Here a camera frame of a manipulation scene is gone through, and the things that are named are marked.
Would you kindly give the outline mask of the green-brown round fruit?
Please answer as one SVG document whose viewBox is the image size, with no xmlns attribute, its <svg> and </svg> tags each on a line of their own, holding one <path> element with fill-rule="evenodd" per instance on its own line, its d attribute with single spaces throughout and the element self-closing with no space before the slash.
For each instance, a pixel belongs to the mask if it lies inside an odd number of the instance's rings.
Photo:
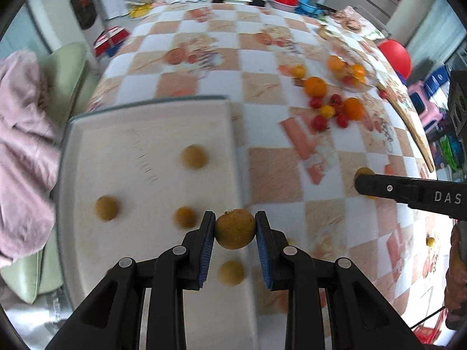
<svg viewBox="0 0 467 350">
<path fill-rule="evenodd" d="M 110 195 L 101 196 L 95 201 L 94 211 L 99 220 L 112 221 L 119 214 L 119 202 Z"/>
</svg>

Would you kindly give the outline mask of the large brown fruit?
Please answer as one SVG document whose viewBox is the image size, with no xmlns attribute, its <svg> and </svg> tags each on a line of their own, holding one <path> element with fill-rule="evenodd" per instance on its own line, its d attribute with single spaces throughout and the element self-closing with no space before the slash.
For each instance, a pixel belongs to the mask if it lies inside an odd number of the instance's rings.
<svg viewBox="0 0 467 350">
<path fill-rule="evenodd" d="M 255 230 L 255 219 L 245 209 L 226 211 L 215 222 L 215 238 L 227 250 L 238 250 L 249 245 Z"/>
</svg>

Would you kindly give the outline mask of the grey knitted throw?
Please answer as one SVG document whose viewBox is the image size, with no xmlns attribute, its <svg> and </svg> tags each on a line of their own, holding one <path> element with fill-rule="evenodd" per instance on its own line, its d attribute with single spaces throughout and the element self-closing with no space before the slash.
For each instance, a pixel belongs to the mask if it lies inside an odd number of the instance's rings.
<svg viewBox="0 0 467 350">
<path fill-rule="evenodd" d="M 3 285 L 1 305 L 30 349 L 45 349 L 73 313 L 64 288 L 39 295 L 33 304 L 27 304 Z"/>
</svg>

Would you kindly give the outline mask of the pink plastic stool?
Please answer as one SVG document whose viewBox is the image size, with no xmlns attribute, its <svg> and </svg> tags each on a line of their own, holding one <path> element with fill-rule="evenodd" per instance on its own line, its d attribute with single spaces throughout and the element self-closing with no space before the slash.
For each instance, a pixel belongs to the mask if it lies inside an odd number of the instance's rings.
<svg viewBox="0 0 467 350">
<path fill-rule="evenodd" d="M 424 83 L 421 80 L 408 86 L 408 95 L 416 109 L 425 133 L 430 133 L 442 119 L 442 113 L 438 106 L 428 99 Z"/>
</svg>

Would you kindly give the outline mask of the wooden back scratcher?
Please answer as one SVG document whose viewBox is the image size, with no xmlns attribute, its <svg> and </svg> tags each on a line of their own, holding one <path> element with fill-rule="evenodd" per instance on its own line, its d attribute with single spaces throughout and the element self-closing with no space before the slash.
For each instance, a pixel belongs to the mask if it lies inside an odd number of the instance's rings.
<svg viewBox="0 0 467 350">
<path fill-rule="evenodd" d="M 430 146 L 427 136 L 424 132 L 424 127 L 419 119 L 418 113 L 408 95 L 408 89 L 402 84 L 395 73 L 376 73 L 378 80 L 377 87 L 387 93 L 386 99 L 404 122 L 405 127 L 412 136 L 421 156 L 423 157 L 427 170 L 430 173 L 435 171 L 435 163 L 433 161 Z"/>
</svg>

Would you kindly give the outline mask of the orange tangerine right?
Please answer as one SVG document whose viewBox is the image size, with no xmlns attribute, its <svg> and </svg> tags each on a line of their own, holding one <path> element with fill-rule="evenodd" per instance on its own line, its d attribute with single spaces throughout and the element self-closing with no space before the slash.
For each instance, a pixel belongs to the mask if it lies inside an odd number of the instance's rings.
<svg viewBox="0 0 467 350">
<path fill-rule="evenodd" d="M 352 121 L 360 121 L 365 115 L 365 108 L 360 99 L 349 97 L 344 102 L 343 113 Z"/>
</svg>

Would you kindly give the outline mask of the white shallow tray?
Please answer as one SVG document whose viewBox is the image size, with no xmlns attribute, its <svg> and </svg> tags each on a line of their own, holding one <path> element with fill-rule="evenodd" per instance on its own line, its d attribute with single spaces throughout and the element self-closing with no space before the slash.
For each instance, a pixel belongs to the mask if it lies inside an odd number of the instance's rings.
<svg viewBox="0 0 467 350">
<path fill-rule="evenodd" d="M 120 259 L 157 258 L 197 230 L 205 212 L 216 219 L 240 206 L 230 118 L 225 97 L 182 97 L 69 121 L 55 199 L 60 261 L 74 310 Z M 108 222 L 94 211 L 104 195 L 119 202 L 119 214 Z M 174 225 L 181 206 L 197 212 L 194 228 Z M 228 287 L 217 276 L 223 263 L 246 255 L 214 241 L 202 288 L 183 292 L 186 349 L 257 348 L 250 281 Z M 146 292 L 137 349 L 147 348 L 149 301 Z"/>
</svg>

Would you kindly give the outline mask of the red balloon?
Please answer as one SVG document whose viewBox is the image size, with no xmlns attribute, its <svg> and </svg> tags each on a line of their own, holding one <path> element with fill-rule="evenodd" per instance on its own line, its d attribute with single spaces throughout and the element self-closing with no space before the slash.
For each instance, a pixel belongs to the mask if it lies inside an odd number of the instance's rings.
<svg viewBox="0 0 467 350">
<path fill-rule="evenodd" d="M 412 72 L 412 60 L 404 46 L 396 40 L 385 40 L 378 45 L 378 49 L 398 74 L 404 79 L 409 78 Z"/>
</svg>

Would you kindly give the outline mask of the glass fruit bowl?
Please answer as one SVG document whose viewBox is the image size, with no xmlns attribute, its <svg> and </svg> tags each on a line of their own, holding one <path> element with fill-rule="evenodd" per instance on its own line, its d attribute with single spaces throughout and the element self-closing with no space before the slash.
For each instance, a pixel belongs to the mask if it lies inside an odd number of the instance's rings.
<svg viewBox="0 0 467 350">
<path fill-rule="evenodd" d="M 353 49 L 331 51 L 326 67 L 338 85 L 352 92 L 366 92 L 376 84 L 373 65 Z"/>
</svg>

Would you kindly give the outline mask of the orange tangerine near bowl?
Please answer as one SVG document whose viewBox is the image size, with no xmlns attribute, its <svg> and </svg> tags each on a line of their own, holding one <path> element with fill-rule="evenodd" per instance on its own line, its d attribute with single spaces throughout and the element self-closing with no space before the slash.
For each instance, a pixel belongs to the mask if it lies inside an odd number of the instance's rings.
<svg viewBox="0 0 467 350">
<path fill-rule="evenodd" d="M 323 98 L 327 93 L 326 83 L 318 77 L 310 77 L 304 81 L 303 88 L 309 98 Z"/>
</svg>

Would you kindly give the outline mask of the checkered fruit tablecloth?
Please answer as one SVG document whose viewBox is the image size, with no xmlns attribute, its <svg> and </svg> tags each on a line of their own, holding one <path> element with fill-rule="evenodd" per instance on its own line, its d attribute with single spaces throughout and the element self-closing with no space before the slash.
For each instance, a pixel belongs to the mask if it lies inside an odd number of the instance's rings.
<svg viewBox="0 0 467 350">
<path fill-rule="evenodd" d="M 222 95 L 232 104 L 243 201 L 263 210 L 315 258 L 349 257 L 403 319 L 425 320 L 444 300 L 452 221 L 359 195 L 361 167 L 415 178 L 431 173 L 411 134 L 377 89 L 342 89 L 326 67 L 322 21 L 255 6 L 173 4 L 153 9 L 107 66 L 90 110 L 133 101 Z M 377 71 L 394 74 L 377 46 L 339 35 Z M 306 67 L 303 79 L 290 72 Z M 321 78 L 323 98 L 303 84 Z M 361 100 L 352 121 L 346 99 Z M 434 237 L 430 248 L 427 238 Z"/>
</svg>

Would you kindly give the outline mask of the small yellow tomato far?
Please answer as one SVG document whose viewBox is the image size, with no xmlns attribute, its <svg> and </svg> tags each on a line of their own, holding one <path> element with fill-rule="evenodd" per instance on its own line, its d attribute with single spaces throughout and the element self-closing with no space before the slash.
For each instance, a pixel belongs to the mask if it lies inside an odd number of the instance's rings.
<svg viewBox="0 0 467 350">
<path fill-rule="evenodd" d="M 303 79 L 306 76 L 306 67 L 303 65 L 293 66 L 290 72 L 294 78 Z"/>
</svg>

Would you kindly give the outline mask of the pink blanket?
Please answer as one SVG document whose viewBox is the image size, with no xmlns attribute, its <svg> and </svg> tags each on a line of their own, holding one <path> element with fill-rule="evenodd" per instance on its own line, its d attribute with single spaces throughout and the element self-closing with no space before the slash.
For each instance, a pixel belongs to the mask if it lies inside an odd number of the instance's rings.
<svg viewBox="0 0 467 350">
<path fill-rule="evenodd" d="M 55 225 L 50 194 L 61 131 L 43 109 L 47 83 L 36 54 L 1 61 L 1 266 L 43 249 Z"/>
</svg>

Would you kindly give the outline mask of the red and blue dustpan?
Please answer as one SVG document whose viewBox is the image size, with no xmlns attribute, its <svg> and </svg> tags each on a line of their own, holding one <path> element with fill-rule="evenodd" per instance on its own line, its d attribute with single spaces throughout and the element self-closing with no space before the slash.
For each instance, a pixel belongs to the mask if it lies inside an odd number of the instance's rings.
<svg viewBox="0 0 467 350">
<path fill-rule="evenodd" d="M 130 32 L 121 26 L 105 29 L 93 43 L 95 56 L 97 58 L 103 55 L 113 57 L 129 36 Z"/>
</svg>

